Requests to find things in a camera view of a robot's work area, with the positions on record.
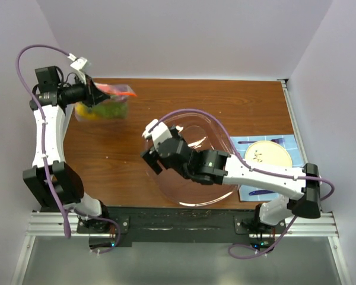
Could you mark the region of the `clear zip top bag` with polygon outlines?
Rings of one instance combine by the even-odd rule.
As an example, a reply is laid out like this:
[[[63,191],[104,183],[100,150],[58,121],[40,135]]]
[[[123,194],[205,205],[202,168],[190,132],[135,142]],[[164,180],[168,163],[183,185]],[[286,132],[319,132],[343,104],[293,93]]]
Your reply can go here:
[[[128,98],[136,97],[136,93],[126,84],[95,83],[95,86],[110,98],[88,107],[79,102],[74,105],[75,117],[78,121],[97,121],[103,119],[125,119],[128,114]]]

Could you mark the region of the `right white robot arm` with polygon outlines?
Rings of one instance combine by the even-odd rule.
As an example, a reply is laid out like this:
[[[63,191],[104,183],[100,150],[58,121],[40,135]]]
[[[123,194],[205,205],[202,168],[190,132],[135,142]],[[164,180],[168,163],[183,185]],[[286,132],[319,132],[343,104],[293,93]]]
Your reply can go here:
[[[225,151],[197,151],[174,126],[158,121],[151,122],[142,136],[151,147],[141,156],[156,174],[173,169],[201,185],[246,185],[278,193],[278,198],[255,209],[252,225],[259,233],[266,233],[291,215],[305,219],[321,216],[320,177],[315,164],[279,167],[245,162]]]

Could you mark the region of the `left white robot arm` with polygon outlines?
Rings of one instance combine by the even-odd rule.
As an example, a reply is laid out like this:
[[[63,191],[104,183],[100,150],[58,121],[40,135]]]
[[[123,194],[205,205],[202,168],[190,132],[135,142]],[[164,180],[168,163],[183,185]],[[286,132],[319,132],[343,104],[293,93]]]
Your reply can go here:
[[[111,226],[107,207],[85,193],[81,178],[66,163],[63,125],[68,105],[81,102],[93,107],[110,96],[88,75],[85,81],[76,78],[70,85],[63,83],[63,73],[57,66],[38,68],[35,74],[38,83],[31,91],[30,107],[36,121],[36,153],[32,167],[23,171],[23,181],[42,207],[61,212],[65,236],[71,235],[71,211],[84,227],[104,233]]]

